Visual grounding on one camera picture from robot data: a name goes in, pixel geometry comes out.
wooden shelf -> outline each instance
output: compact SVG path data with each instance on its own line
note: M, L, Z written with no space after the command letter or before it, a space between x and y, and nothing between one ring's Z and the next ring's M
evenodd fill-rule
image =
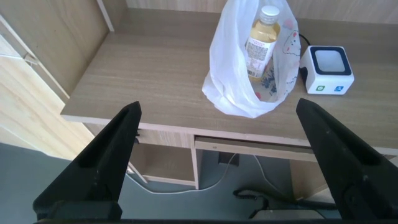
M142 129L309 146L295 113L298 100L306 98L379 152L398 154L397 25L299 19L301 33L312 44L346 49L353 86L344 96L308 95L299 77L274 111L248 119L223 114L201 91L219 16L128 10L116 32L104 40L62 115L70 121L106 124L123 106L140 101Z
M190 149L135 144L129 167L144 181L195 186Z

bottle cap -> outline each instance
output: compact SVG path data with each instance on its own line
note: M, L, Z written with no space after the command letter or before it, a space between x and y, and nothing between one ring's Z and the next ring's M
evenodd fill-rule
M275 6L264 6L261 8L260 20L265 24L274 24L278 20L280 11Z

desk surface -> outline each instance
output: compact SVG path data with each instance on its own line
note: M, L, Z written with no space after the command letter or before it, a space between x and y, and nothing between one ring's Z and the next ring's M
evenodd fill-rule
M300 33L312 44L345 47L353 86L343 96L308 95L299 78L274 111L249 119L223 114L201 92L219 16L131 9L105 39L62 115L106 124L138 100L142 128L308 146L295 113L298 100L306 98L370 145L398 149L398 26L299 20Z

gray floor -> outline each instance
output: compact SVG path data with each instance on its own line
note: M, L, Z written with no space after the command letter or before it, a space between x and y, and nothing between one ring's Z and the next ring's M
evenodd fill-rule
M226 165L218 164L216 152L206 151L201 170L201 188L215 183ZM260 157L269 180L283 193L292 196L289 161ZM2 223L32 223L33 200L70 163L48 157L41 152L0 143L0 216ZM191 187L150 182L148 189L159 192L188 190ZM152 195L132 180L125 178L119 204L122 218L245 220L260 202L240 200L232 192L241 187L255 187L272 192L264 181L252 156L240 155L239 167L230 166L216 187L203 192L179 195ZM286 203L270 200L271 208L291 208ZM322 212L328 218L338 217L333 211Z

bottle label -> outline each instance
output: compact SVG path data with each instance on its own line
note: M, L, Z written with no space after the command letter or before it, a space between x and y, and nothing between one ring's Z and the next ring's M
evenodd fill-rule
M249 37L246 43L246 50L248 51L249 60L246 62L248 67L248 74L254 78L261 78L264 69L271 59L274 51L276 41L272 43L262 42Z

